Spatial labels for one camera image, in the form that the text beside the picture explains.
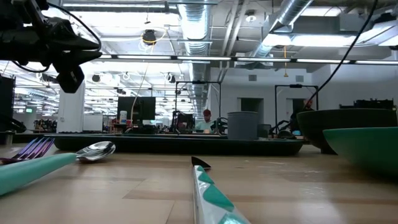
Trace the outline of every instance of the black tray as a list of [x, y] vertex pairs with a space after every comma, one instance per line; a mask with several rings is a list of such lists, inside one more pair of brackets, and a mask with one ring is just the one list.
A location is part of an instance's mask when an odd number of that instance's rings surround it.
[[207, 136], [199, 138], [124, 134], [48, 134], [55, 138], [55, 146], [61, 150], [78, 151], [100, 141], [112, 141], [117, 152], [144, 152], [162, 154], [216, 154], [216, 155], [258, 155], [293, 156], [303, 146], [301, 140], [266, 139], [238, 141]]

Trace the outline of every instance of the red cap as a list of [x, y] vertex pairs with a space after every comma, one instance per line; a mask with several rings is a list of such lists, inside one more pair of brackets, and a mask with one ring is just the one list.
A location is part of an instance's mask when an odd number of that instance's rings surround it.
[[210, 115], [211, 115], [211, 111], [208, 110], [208, 109], [205, 109], [205, 110], [203, 111], [203, 115], [204, 115], [204, 116], [210, 116]]

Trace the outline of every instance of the ceiling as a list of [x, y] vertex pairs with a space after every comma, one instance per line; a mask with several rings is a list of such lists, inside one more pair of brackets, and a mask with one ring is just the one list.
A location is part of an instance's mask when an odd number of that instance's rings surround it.
[[[79, 4], [142, 4], [148, 1], [78, 1]], [[373, 1], [322, 1], [315, 0], [311, 6], [304, 11], [302, 16], [338, 16], [341, 13], [358, 14], [366, 11]], [[378, 7], [389, 7], [396, 1], [379, 1]], [[73, 1], [63, 1], [64, 6], [75, 4]], [[211, 7], [210, 21], [210, 55], [223, 55], [222, 48], [226, 36], [228, 22], [231, 18], [231, 9], [235, 0], [221, 0], [217, 5]], [[254, 10], [255, 21], [248, 22], [243, 19], [239, 32], [234, 41], [231, 55], [237, 53], [247, 54], [253, 51], [262, 41], [262, 27], [266, 16], [279, 10], [281, 1], [258, 1], [251, 0], [247, 10]], [[235, 17], [233, 29], [237, 26], [238, 14]], [[153, 54], [153, 55], [185, 55], [185, 44], [181, 29], [180, 16], [174, 13], [146, 13], [121, 12], [117, 7], [107, 7], [108, 11], [99, 12], [91, 7], [67, 7], [78, 16], [102, 41], [104, 54]], [[46, 16], [57, 16], [70, 19], [75, 32], [86, 39], [95, 41], [93, 36], [74, 19], [66, 16], [56, 9], [43, 11]], [[143, 43], [141, 35], [145, 30], [153, 29], [157, 42], [153, 47]], [[346, 47], [302, 47], [288, 45], [286, 47], [274, 47], [270, 54], [273, 57], [295, 57], [295, 58], [327, 58], [340, 59], [345, 53]], [[355, 59], [384, 59], [391, 55], [388, 47], [368, 46], [353, 49], [350, 58]], [[211, 64], [211, 79], [217, 80], [220, 72], [219, 63]], [[285, 67], [288, 66], [290, 78], [283, 79]], [[41, 69], [39, 63], [30, 63], [31, 69]], [[169, 79], [174, 76], [178, 81], [191, 81], [189, 63], [144, 63], [144, 62], [120, 62], [117, 60], [92, 61], [83, 64], [82, 69], [86, 80], [85, 113], [116, 114], [118, 96], [156, 96], [157, 114], [159, 118], [170, 117], [174, 110], [175, 84]], [[230, 65], [226, 72], [225, 84], [242, 85], [269, 85], [270, 83], [295, 82], [296, 75], [303, 75], [304, 82], [309, 82], [310, 75], [320, 65], [293, 63], [274, 63], [266, 69], [255, 69], [252, 71], [243, 68], [234, 68]], [[44, 74], [27, 73], [16, 67], [13, 63], [0, 61], [0, 70], [3, 75], [16, 77], [16, 107], [15, 111], [23, 111], [26, 106], [35, 105], [39, 107], [38, 112], [46, 115], [57, 113], [59, 102], [59, 87], [56, 83], [45, 82], [43, 77], [56, 77], [57, 73], [53, 67]], [[248, 75], [258, 75], [256, 82], [249, 82]], [[94, 82], [93, 75], [99, 75], [100, 81]], [[117, 93], [116, 87], [124, 90], [125, 95]], [[182, 88], [178, 96], [179, 109], [187, 113], [201, 114], [195, 107], [195, 95], [191, 84]]]

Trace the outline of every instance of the person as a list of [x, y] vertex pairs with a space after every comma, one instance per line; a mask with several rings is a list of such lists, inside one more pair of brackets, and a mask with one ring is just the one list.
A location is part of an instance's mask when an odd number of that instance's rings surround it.
[[301, 112], [306, 112], [306, 111], [313, 111], [312, 107], [312, 100], [304, 100], [304, 108], [298, 108], [296, 109], [293, 114], [290, 117], [290, 131], [299, 131], [299, 122], [297, 121], [297, 114]]
[[212, 133], [213, 131], [211, 130], [211, 125], [213, 125], [214, 122], [211, 121], [211, 111], [208, 109], [205, 109], [203, 111], [203, 117], [205, 120], [197, 123], [195, 125], [195, 130], [201, 130], [204, 133]]

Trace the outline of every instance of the gray trash can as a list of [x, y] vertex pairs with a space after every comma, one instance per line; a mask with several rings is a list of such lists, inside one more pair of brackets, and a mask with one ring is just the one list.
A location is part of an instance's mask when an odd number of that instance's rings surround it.
[[228, 113], [228, 139], [257, 140], [258, 114], [251, 111]]

